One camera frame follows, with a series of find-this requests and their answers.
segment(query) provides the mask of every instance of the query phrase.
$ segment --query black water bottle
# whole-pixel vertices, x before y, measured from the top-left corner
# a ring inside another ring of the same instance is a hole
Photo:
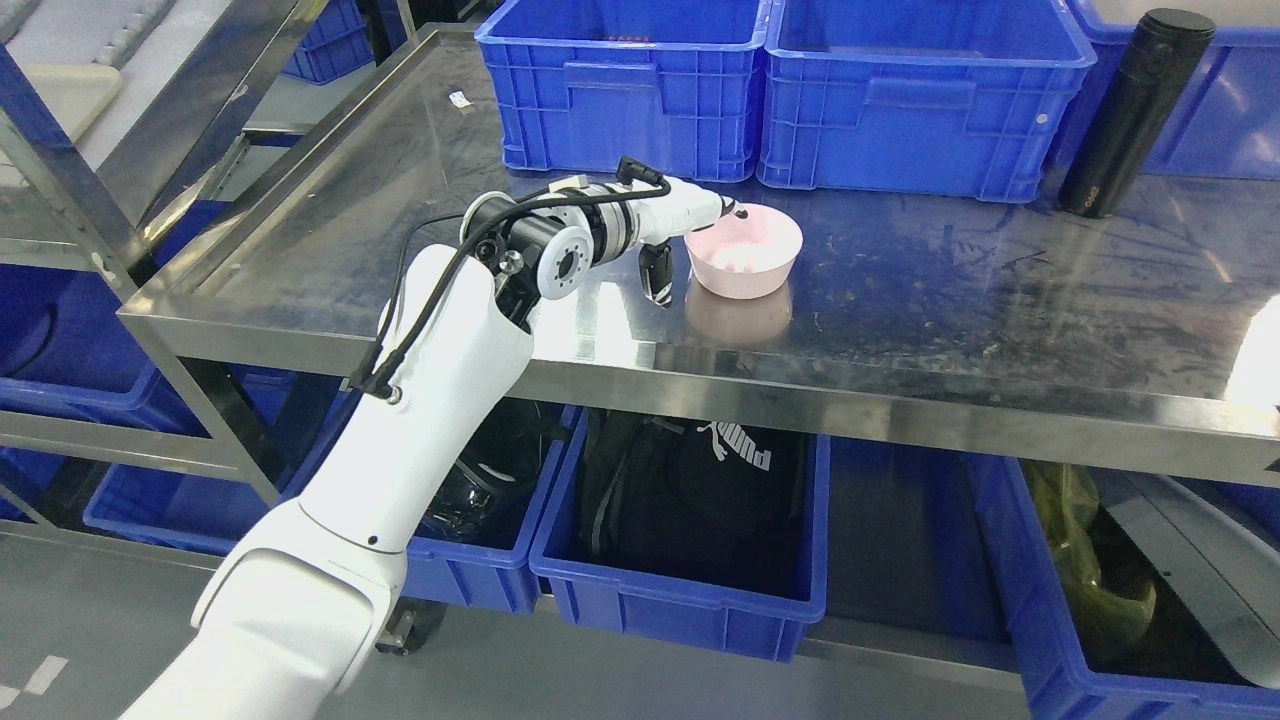
[[[1160,8],[1138,20],[1057,200],[1085,218],[1115,213],[1213,40],[1213,20]]]

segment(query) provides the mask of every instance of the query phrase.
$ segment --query black backpack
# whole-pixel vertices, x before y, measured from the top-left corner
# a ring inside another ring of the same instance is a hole
[[[577,491],[590,560],[787,594],[804,501],[804,436],[591,411]]]

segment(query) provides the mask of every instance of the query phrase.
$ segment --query robotic arm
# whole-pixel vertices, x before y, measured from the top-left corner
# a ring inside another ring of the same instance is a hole
[[[476,199],[462,247],[426,247],[410,265],[384,320],[394,347],[357,383],[367,396],[307,488],[227,556],[196,603],[196,638],[122,717],[305,719],[349,687],[399,597],[419,520],[529,364],[538,300],[639,246],[645,292],[669,305],[667,240],[730,213],[745,217],[628,159],[617,183]]]

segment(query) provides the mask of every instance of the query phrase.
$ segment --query metal table surface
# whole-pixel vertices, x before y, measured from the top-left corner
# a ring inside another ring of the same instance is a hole
[[[458,90],[470,106],[449,101]],[[506,170],[500,151],[475,44],[438,31],[122,313],[178,355],[347,374],[410,228],[547,182]],[[1280,295],[1280,183],[1142,177],[1110,220],[1050,200],[721,190],[804,228],[787,287],[721,300],[677,247],[678,297],[662,310],[634,261],[607,265],[539,306],[515,392],[1280,486],[1280,300],[1263,311]]]

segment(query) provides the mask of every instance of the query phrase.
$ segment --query blue plastic crate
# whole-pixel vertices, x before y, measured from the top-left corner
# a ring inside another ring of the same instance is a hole
[[[93,273],[0,265],[0,409],[202,434]]]
[[[260,387],[248,379],[246,391],[261,413],[264,407],[279,407],[283,400],[276,402],[266,396],[284,393],[288,387],[282,389],[275,383]],[[282,498],[302,491],[342,433],[355,405],[353,397],[334,400],[319,439],[311,445],[298,470],[278,483],[276,487],[283,484]],[[269,414],[266,419],[276,420]],[[91,528],[137,542],[227,555],[268,510],[246,483],[116,465],[102,478],[84,509],[83,520]]]
[[[65,461],[61,455],[0,447],[0,484],[17,493],[28,505],[36,506]],[[0,497],[0,520],[29,519]]]
[[[561,423],[575,428],[585,425],[586,418],[580,419],[579,409],[568,406]],[[562,441],[550,445],[525,520],[509,548],[416,537],[408,543],[408,578],[403,594],[513,615],[532,612],[541,589],[538,577],[529,569],[529,548],[547,506],[552,480],[559,470],[564,446]]]
[[[1160,6],[1123,0],[1066,4],[1093,42],[1098,64],[1068,106],[1053,142],[1052,161],[1064,168],[1071,164],[1093,122],[1134,24],[1143,12]],[[1219,27],[1143,172],[1280,178],[1280,14],[1263,3],[1183,0],[1171,6],[1199,9]],[[1268,15],[1270,27],[1247,24],[1262,22],[1263,15]]]
[[[284,65],[284,74],[325,85],[371,61],[374,51],[356,0],[330,0]]]
[[[1037,720],[1275,720],[1280,692],[1094,673],[1016,460],[972,456],[978,519]]]
[[[529,566],[547,578],[561,618],[573,625],[790,661],[809,625],[827,610],[827,509],[831,438],[810,441],[805,525],[791,597],[620,570],[570,560],[573,492],[586,428],[579,425],[561,462]]]
[[[1280,488],[1215,483],[1215,488],[1245,515],[1252,518],[1271,538],[1280,541]]]
[[[1056,0],[778,0],[756,176],[1027,202],[1094,61]]]
[[[759,149],[771,0],[509,0],[476,40],[511,168],[737,182]]]

